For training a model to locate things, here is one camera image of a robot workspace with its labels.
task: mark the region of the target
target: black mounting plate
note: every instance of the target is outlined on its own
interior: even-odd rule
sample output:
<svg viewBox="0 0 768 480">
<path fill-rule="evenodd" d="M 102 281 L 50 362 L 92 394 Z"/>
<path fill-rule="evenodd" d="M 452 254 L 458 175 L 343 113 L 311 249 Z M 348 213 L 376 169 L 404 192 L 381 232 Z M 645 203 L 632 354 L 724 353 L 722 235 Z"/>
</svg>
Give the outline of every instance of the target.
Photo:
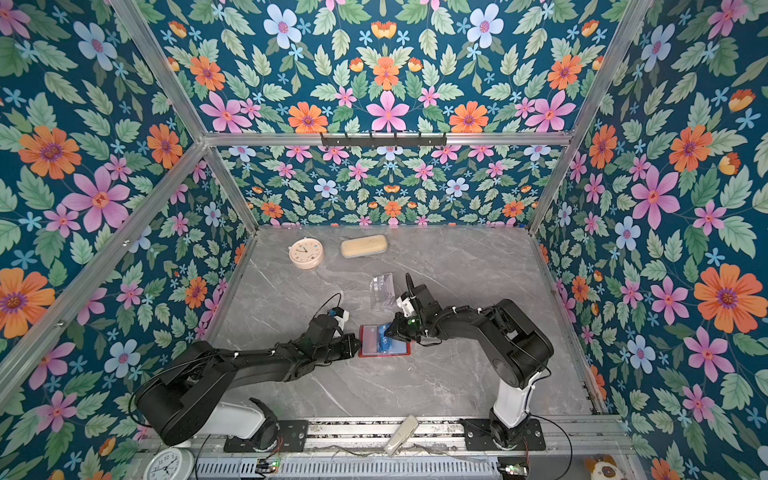
<svg viewBox="0 0 768 480">
<path fill-rule="evenodd" d="M 491 421 L 488 419 L 461 419 L 464 425 L 464 441 L 470 452 L 484 452 L 500 450 L 491 436 Z M 542 451 L 547 449 L 544 441 L 544 433 L 541 431 L 541 423 L 536 419 L 529 419 L 523 431 L 525 440 L 510 449 L 510 451 L 525 451 L 528 443 L 529 451 Z"/>
<path fill-rule="evenodd" d="M 303 452 L 306 442 L 306 431 L 310 423 L 306 420 L 278 420 L 278 441 L 280 436 L 283 442 L 280 443 L 281 452 Z M 243 442 L 242 439 L 231 438 L 224 443 L 226 453 L 253 453 L 258 452 L 254 447 Z"/>
</svg>

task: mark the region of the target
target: white clock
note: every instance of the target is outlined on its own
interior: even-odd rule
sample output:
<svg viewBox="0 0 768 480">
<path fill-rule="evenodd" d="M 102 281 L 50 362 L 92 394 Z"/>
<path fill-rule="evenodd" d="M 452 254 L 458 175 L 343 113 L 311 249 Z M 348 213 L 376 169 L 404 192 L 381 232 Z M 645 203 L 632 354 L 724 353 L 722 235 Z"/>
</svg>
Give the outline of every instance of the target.
<svg viewBox="0 0 768 480">
<path fill-rule="evenodd" d="M 152 458 L 144 471 L 144 480 L 187 480 L 194 462 L 194 455 L 189 450 L 165 449 Z"/>
<path fill-rule="evenodd" d="M 323 261 L 323 245 L 314 238 L 303 238 L 288 249 L 288 257 L 297 268 L 308 270 Z"/>
</svg>

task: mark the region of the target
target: plush dog toy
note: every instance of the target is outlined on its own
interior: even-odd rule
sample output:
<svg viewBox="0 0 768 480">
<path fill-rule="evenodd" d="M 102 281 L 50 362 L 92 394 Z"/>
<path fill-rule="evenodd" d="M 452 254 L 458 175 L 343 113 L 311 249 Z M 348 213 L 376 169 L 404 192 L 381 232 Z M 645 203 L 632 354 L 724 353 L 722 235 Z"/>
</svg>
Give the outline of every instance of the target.
<svg viewBox="0 0 768 480">
<path fill-rule="evenodd" d="M 589 470 L 591 480 L 627 480 L 627 476 L 616 466 L 616 461 L 610 455 L 586 458 L 584 466 Z"/>
</svg>

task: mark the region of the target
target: floral wallpaper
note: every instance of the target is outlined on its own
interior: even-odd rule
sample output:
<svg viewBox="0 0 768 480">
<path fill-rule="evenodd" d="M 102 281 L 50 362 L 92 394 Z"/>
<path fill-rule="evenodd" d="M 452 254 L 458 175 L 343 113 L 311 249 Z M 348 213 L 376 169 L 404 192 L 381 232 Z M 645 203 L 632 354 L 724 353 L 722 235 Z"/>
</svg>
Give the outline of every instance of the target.
<svg viewBox="0 0 768 480">
<path fill-rule="evenodd" d="M 626 4 L 194 0 L 152 28 L 210 131 L 545 132 L 573 124 Z"/>
<path fill-rule="evenodd" d="M 5 406 L 0 478 L 123 478 L 147 430 L 131 393 L 205 336 L 246 242 L 201 161 Z"/>
<path fill-rule="evenodd" d="M 765 2 L 657 2 L 538 231 L 654 480 L 768 477 Z"/>
<path fill-rule="evenodd" d="M 258 223 L 523 227 L 559 147 L 246 147 L 221 151 Z"/>
<path fill-rule="evenodd" d="M 0 34 L 2 358 L 190 140 L 100 0 L 2 0 Z"/>
</svg>

